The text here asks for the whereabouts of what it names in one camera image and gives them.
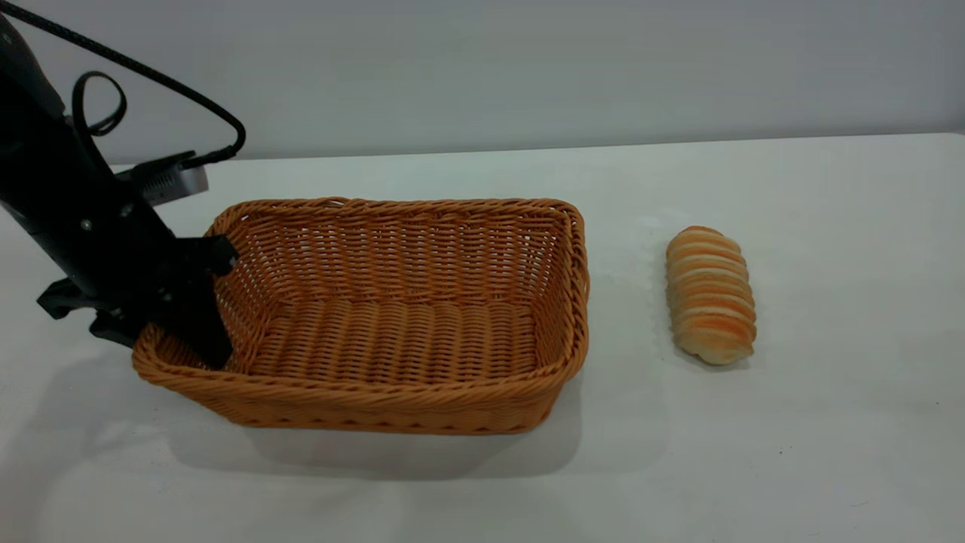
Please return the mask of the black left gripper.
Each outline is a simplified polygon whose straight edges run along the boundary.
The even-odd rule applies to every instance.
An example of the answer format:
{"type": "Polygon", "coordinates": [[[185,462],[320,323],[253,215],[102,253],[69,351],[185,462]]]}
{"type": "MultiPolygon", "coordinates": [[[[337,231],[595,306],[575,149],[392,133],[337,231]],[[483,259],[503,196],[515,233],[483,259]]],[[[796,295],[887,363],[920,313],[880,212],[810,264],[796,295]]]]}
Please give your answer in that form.
{"type": "Polygon", "coordinates": [[[65,275],[38,304],[55,319],[96,309],[90,333],[127,348],[155,320],[220,370],[232,343],[211,276],[237,251],[224,236],[178,238],[155,212],[206,188],[193,152],[114,173],[66,124],[2,138],[2,206],[65,275]]]}

